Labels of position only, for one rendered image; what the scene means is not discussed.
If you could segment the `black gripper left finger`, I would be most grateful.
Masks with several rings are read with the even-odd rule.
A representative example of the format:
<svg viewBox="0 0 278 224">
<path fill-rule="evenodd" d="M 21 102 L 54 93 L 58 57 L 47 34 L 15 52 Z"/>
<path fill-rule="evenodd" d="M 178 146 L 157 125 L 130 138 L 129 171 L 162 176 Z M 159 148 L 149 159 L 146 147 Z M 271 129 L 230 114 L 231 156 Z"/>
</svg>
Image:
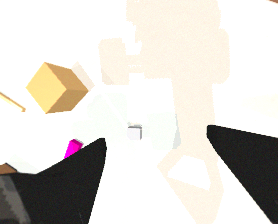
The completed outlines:
<svg viewBox="0 0 278 224">
<path fill-rule="evenodd" d="M 0 220 L 89 224 L 106 153 L 102 137 L 37 174 L 0 174 Z"/>
</svg>

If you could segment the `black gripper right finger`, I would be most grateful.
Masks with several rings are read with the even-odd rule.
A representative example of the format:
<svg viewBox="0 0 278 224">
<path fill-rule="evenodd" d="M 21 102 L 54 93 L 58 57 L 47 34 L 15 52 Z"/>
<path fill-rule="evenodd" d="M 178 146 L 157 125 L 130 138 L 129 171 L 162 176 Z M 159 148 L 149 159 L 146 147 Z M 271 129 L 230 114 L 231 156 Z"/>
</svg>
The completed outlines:
<svg viewBox="0 0 278 224">
<path fill-rule="evenodd" d="M 213 124 L 206 136 L 267 220 L 278 224 L 278 137 Z"/>
</svg>

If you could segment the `tan cardboard-coloured cube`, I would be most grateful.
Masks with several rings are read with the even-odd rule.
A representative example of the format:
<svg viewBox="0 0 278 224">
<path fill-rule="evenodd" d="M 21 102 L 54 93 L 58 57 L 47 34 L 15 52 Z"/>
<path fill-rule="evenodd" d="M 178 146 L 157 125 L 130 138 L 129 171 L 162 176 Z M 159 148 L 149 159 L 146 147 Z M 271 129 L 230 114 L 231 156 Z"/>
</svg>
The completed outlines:
<svg viewBox="0 0 278 224">
<path fill-rule="evenodd" d="M 45 114 L 71 111 L 89 92 L 71 69 L 47 62 L 25 88 Z"/>
</svg>

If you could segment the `small magenta block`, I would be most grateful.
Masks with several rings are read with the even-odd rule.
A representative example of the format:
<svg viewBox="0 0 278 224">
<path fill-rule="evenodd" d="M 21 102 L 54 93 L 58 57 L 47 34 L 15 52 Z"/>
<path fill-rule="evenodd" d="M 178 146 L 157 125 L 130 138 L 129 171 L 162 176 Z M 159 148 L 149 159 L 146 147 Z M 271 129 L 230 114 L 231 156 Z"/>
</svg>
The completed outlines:
<svg viewBox="0 0 278 224">
<path fill-rule="evenodd" d="M 64 158 L 80 150 L 82 145 L 83 145 L 82 143 L 78 142 L 75 139 L 70 140 Z"/>
</svg>

